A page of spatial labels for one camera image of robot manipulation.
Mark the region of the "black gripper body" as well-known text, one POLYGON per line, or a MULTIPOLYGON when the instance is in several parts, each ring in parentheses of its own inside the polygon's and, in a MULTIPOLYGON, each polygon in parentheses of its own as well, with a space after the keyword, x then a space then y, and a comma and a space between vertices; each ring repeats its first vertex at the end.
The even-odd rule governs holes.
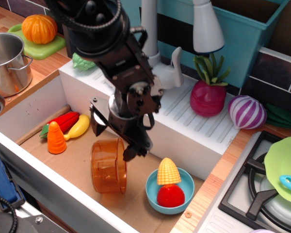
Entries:
POLYGON ((136 144, 140 147, 142 155, 147 155, 152 149, 153 143, 147 134, 147 131, 153 127, 153 115, 149 115, 150 125, 144 125, 143 116, 120 116, 115 104, 115 96, 104 99, 93 96, 90 98, 90 111, 97 109, 108 121, 108 127, 117 135, 124 139, 129 145, 136 144))

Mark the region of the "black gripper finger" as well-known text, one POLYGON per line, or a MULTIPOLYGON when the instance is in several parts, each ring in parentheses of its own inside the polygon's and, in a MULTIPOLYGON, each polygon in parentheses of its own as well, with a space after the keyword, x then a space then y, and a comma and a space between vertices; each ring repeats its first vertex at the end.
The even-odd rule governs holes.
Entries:
POLYGON ((127 148, 124 150, 123 160, 129 162, 132 159, 134 159, 137 155, 138 156, 142 155, 140 147, 136 144, 128 145, 127 148))
POLYGON ((107 119, 97 109, 91 109, 90 122, 96 136, 99 136, 108 127, 107 119))

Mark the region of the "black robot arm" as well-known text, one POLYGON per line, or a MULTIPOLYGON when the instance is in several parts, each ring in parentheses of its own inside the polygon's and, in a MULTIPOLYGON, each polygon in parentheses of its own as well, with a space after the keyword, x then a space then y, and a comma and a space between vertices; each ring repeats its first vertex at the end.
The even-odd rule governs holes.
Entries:
POLYGON ((118 0, 48 0, 46 5, 67 27, 75 52, 94 62, 115 88, 108 100, 90 100, 94 134, 111 128, 123 138, 125 161, 147 155, 153 146, 147 131, 154 126, 163 90, 142 51, 145 28, 130 26, 118 0))

